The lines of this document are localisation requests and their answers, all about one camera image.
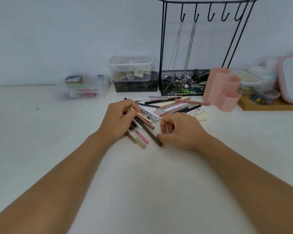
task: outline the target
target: pile of makeup pencils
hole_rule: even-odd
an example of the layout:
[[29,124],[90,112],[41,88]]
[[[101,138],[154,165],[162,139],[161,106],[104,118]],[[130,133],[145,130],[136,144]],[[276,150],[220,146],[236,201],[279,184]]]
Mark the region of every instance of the pile of makeup pencils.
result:
[[[181,96],[141,96],[139,98],[147,99],[135,101],[139,105],[141,113],[138,113],[138,115],[133,119],[129,130],[126,132],[125,135],[127,135],[130,138],[130,140],[134,143],[138,143],[142,148],[145,148],[145,144],[148,144],[149,141],[138,131],[138,129],[144,129],[151,136],[151,138],[158,144],[158,146],[161,147],[163,146],[163,144],[149,130],[149,128],[152,130],[155,128],[151,124],[152,121],[157,121],[165,114],[175,112],[185,112],[187,114],[190,114],[191,116],[196,116],[199,113],[198,110],[200,109],[201,105],[209,105],[209,103],[191,101],[191,98],[181,99]],[[155,103],[162,103],[167,101],[173,102],[165,106],[152,105]],[[156,108],[156,110],[151,111],[146,109],[145,107]],[[140,140],[140,138],[134,138],[134,136],[131,133],[131,130],[135,131],[137,135],[141,138],[141,140],[144,141],[145,144]]]

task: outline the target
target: wooden tray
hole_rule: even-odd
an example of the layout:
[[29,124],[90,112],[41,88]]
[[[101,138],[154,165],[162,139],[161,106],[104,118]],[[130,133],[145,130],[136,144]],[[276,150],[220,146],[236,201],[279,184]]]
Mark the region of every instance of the wooden tray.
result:
[[272,105],[259,105],[250,100],[250,94],[243,94],[238,105],[243,111],[293,111],[293,104],[288,104],[281,97],[277,98]]

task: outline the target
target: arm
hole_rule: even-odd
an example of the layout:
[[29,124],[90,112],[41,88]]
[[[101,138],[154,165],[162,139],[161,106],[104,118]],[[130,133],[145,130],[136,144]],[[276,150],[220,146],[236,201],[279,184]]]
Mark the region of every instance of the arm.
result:
[[0,233],[68,232],[104,154],[137,115],[130,107],[140,112],[130,99],[110,104],[97,132],[0,213]]
[[260,233],[293,233],[293,187],[209,135],[185,113],[165,115],[163,144],[199,152],[221,176]]

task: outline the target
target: wall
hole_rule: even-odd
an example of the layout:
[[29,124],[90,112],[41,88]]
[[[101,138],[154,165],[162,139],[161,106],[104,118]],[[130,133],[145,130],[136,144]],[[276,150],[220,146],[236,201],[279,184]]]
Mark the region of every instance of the wall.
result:
[[[167,69],[180,22],[169,4],[163,69]],[[222,64],[236,22],[237,5],[220,21],[223,5],[199,5],[188,69]],[[186,13],[175,69],[187,54],[195,5]],[[71,74],[109,74],[112,55],[151,54],[159,69],[161,2],[157,0],[0,0],[0,82],[52,84]],[[267,56],[293,52],[293,0],[260,0],[251,13],[231,68],[245,69]]]

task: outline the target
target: black metal rack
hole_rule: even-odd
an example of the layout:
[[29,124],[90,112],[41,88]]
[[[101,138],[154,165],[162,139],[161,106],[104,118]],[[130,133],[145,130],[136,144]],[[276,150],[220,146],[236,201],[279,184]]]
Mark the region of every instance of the black metal rack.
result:
[[[234,51],[233,51],[233,53],[231,55],[229,64],[227,65],[227,68],[229,68],[229,66],[231,64],[231,61],[233,59],[233,56],[234,56],[234,54],[236,52],[236,49],[238,47],[238,44],[240,42],[240,39],[242,37],[242,34],[244,32],[244,29],[245,29],[245,26],[247,24],[247,21],[248,21],[248,19],[250,17],[250,14],[252,12],[253,7],[254,7],[254,4],[258,0],[237,0],[237,1],[166,1],[166,0],[159,0],[159,1],[161,1],[163,3],[162,31],[161,31],[161,40],[160,40],[160,69],[159,69],[159,88],[160,88],[161,94],[162,95],[176,95],[176,94],[178,94],[178,95],[203,95],[205,86],[188,90],[187,88],[184,87],[185,83],[182,83],[182,82],[166,83],[166,82],[163,81],[166,75],[175,74],[177,80],[182,80],[185,76],[193,75],[193,70],[186,70],[186,71],[184,71],[184,70],[162,70],[167,4],[168,3],[181,4],[181,13],[180,13],[180,21],[181,22],[184,21],[184,17],[186,15],[185,13],[182,12],[184,4],[195,4],[194,22],[196,22],[198,20],[198,17],[200,15],[200,14],[196,14],[198,4],[209,4],[209,11],[208,11],[208,16],[207,16],[207,20],[209,22],[211,22],[213,20],[214,15],[215,15],[215,13],[213,13],[213,15],[210,17],[212,4],[214,4],[214,3],[225,4],[224,9],[223,9],[223,14],[222,14],[222,17],[221,17],[222,22],[225,22],[227,20],[228,16],[229,16],[229,14],[230,14],[230,13],[227,13],[227,15],[225,16],[225,10],[226,10],[227,4],[230,4],[230,3],[238,3],[239,4],[237,12],[236,12],[236,14],[234,16],[234,20],[236,22],[238,22],[238,25],[237,25],[237,28],[236,28],[235,33],[233,35],[233,38],[231,40],[231,43],[230,43],[230,46],[228,48],[227,54],[225,56],[225,59],[223,61],[222,67],[224,67],[225,62],[226,62],[226,60],[227,60],[227,58],[229,56],[229,52],[230,52],[231,47],[233,45],[233,42],[234,42],[234,40],[235,40],[235,38],[237,36],[237,32],[238,32],[238,29],[240,27],[241,21],[242,21],[244,15],[246,14],[246,9],[247,9],[247,7],[249,5],[251,5],[250,10],[247,13],[247,17],[246,17],[245,23],[243,25],[242,31],[241,31],[241,33],[239,35],[238,41],[237,41],[237,43],[236,43],[236,45],[234,47]],[[240,9],[242,3],[245,3],[245,6],[244,6],[242,14],[238,17],[237,15],[238,15],[238,12],[239,12],[239,9]],[[198,70],[198,71],[199,71],[200,74],[208,74],[210,70]]]

